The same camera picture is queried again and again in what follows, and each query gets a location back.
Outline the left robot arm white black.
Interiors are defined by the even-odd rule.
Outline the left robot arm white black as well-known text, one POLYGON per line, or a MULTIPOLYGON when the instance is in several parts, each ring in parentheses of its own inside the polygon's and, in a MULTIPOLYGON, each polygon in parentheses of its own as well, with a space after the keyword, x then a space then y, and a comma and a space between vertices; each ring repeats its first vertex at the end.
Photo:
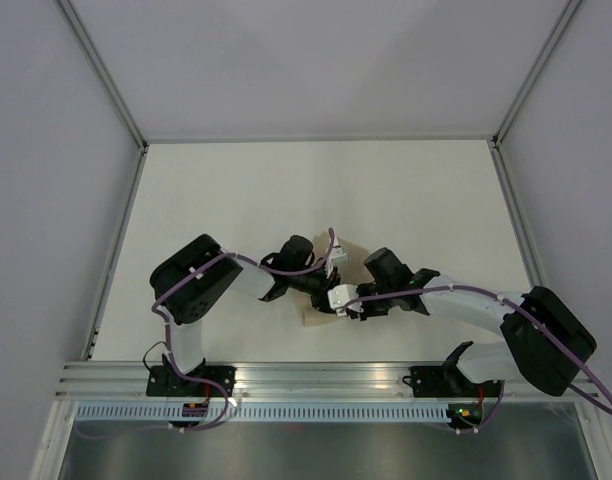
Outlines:
POLYGON ((202 319, 229 290, 273 302, 294 290, 308 296, 323 313, 328 292, 341 283, 339 265, 348 259, 335 233, 320 256, 313 243, 291 236, 277 252, 255 261, 228 252, 203 234, 160 264, 151 274, 152 311, 165 325, 161 363, 147 368, 149 397, 222 397, 232 392, 234 369, 211 367, 201 347, 202 319))

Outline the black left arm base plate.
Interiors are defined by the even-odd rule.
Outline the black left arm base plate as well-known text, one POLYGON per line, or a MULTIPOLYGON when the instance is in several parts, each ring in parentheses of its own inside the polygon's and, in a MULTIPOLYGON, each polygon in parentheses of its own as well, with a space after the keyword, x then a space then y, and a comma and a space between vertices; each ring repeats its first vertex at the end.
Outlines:
POLYGON ((147 397, 191 398, 206 397, 223 398, 225 391, 233 393, 236 369, 233 366, 208 365, 200 366, 190 372, 204 382, 182 379, 168 364, 155 365, 150 368, 146 385, 147 397))

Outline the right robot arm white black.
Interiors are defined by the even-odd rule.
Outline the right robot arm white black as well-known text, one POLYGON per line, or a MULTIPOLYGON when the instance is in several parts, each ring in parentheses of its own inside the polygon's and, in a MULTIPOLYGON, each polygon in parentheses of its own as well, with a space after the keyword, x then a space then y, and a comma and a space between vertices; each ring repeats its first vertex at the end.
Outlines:
POLYGON ((460 320, 499 336, 494 343, 465 341, 443 361, 443 384, 455 395, 477 384, 523 379, 559 397, 597 348, 592 334, 546 287, 489 291, 432 269, 412 272, 388 248, 371 254, 364 265, 372 282, 354 287, 339 307, 350 317, 366 320, 399 308, 460 320))

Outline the beige cloth napkin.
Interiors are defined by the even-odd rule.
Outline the beige cloth napkin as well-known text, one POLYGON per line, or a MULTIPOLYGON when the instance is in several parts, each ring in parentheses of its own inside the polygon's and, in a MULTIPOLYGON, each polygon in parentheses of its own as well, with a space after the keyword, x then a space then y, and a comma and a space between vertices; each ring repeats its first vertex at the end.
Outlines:
MULTIPOLYGON (((316 257, 325 253, 329 245, 327 233, 322 232, 315 235, 311 238, 311 241, 316 257)), ((370 252, 366 248, 343 238, 339 239, 339 243, 348 254, 348 261, 339 265, 342 284, 358 285, 372 282, 372 276, 364 266, 364 260, 370 255, 370 252)), ((335 313, 328 314, 317 311, 312 306, 310 296, 307 294, 294 291, 291 296, 304 327, 318 327, 343 320, 343 317, 338 317, 335 313)))

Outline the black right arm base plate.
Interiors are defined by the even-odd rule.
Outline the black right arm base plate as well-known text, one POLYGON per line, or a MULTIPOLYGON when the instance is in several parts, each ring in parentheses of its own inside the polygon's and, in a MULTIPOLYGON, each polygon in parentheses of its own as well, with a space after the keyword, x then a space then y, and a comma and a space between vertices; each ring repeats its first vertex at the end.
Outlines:
POLYGON ((499 381, 473 383, 455 368, 439 365, 417 365, 408 369, 401 381, 409 386, 415 398, 496 398, 501 393, 499 381))

